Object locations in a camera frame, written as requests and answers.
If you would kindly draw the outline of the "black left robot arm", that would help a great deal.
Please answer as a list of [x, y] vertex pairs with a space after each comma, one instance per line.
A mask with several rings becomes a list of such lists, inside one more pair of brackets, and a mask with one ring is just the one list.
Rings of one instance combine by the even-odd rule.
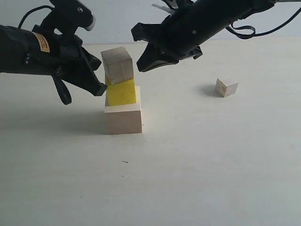
[[95, 71], [101, 61], [82, 47], [82, 40], [73, 35], [42, 30], [33, 31], [12, 26], [0, 27], [0, 71], [2, 73], [50, 75], [68, 94], [65, 82], [94, 96], [102, 96], [107, 85], [100, 82]]

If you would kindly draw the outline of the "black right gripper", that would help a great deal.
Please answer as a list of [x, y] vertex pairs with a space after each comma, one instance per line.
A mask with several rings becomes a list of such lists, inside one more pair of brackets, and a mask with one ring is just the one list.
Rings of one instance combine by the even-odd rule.
[[134, 41], [148, 43], [136, 62], [139, 72], [200, 57], [199, 46], [226, 27], [224, 0], [179, 0], [177, 4], [161, 23], [137, 23], [131, 29]]

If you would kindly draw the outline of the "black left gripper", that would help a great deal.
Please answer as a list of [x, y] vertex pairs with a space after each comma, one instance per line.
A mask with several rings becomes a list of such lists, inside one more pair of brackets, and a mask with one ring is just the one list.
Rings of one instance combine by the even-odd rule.
[[100, 82], [95, 71], [101, 60], [82, 47], [74, 35], [66, 43], [63, 36], [51, 32], [26, 32], [23, 73], [50, 75], [61, 97], [69, 97], [65, 83], [79, 87], [95, 97], [102, 96], [107, 85]]

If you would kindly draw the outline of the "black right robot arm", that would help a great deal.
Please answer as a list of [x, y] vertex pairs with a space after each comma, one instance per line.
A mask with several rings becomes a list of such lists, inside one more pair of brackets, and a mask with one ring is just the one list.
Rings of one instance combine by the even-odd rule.
[[175, 65], [187, 58], [202, 56], [200, 45], [223, 29], [247, 40], [271, 34], [300, 14], [297, 10], [280, 26], [257, 33], [252, 26], [234, 27], [234, 23], [271, 9], [275, 0], [166, 0], [169, 15], [159, 24], [137, 23], [131, 33], [134, 41], [146, 41], [147, 46], [136, 65], [147, 72], [165, 65]]

